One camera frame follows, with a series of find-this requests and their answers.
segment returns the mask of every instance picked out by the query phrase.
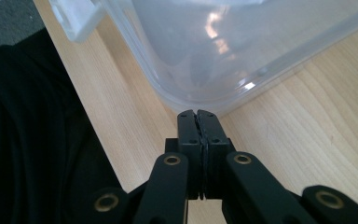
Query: light wood surface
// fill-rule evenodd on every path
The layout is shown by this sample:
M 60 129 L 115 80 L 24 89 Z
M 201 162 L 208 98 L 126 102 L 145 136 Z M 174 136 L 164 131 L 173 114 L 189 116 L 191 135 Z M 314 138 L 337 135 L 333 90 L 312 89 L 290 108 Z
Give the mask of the light wood surface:
M 176 116 L 109 18 L 85 43 L 72 43 L 48 1 L 34 2 L 124 190 L 136 188 L 165 138 L 176 137 Z M 294 71 L 221 118 L 226 134 L 291 191 L 322 184 L 358 202 L 358 32 Z M 188 223 L 225 223 L 220 202 L 191 202 Z

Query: black cloth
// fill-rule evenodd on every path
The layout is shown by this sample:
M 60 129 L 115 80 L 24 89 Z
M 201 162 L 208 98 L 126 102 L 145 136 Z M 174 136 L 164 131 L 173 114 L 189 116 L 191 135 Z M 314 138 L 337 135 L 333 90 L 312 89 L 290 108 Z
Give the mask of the black cloth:
M 46 30 L 0 47 L 0 223 L 82 223 L 120 185 Z

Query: wood grain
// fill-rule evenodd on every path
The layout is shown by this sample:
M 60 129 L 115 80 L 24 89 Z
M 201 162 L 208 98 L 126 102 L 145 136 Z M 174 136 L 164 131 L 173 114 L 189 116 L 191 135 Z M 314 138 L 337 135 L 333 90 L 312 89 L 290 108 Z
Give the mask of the wood grain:
M 71 43 L 48 1 L 34 2 L 123 188 L 136 188 L 165 138 L 176 137 L 175 115 L 109 18 L 85 43 Z M 293 71 L 221 118 L 227 136 L 291 191 L 322 184 L 358 202 L 358 32 Z M 188 223 L 225 223 L 220 202 L 190 202 Z

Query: transparent plastic bin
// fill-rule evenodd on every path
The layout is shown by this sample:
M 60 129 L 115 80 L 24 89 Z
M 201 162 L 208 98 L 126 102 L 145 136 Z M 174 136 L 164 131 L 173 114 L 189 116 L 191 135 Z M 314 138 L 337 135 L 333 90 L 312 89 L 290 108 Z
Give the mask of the transparent plastic bin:
M 358 29 L 358 0 L 92 3 L 102 3 L 156 93 L 176 112 L 222 115 Z

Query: floor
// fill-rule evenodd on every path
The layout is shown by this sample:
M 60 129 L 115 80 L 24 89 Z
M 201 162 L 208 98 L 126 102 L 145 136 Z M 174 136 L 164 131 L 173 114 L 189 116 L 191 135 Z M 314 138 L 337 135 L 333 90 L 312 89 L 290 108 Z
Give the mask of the floor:
M 0 46 L 16 44 L 44 27 L 32 0 L 0 0 Z

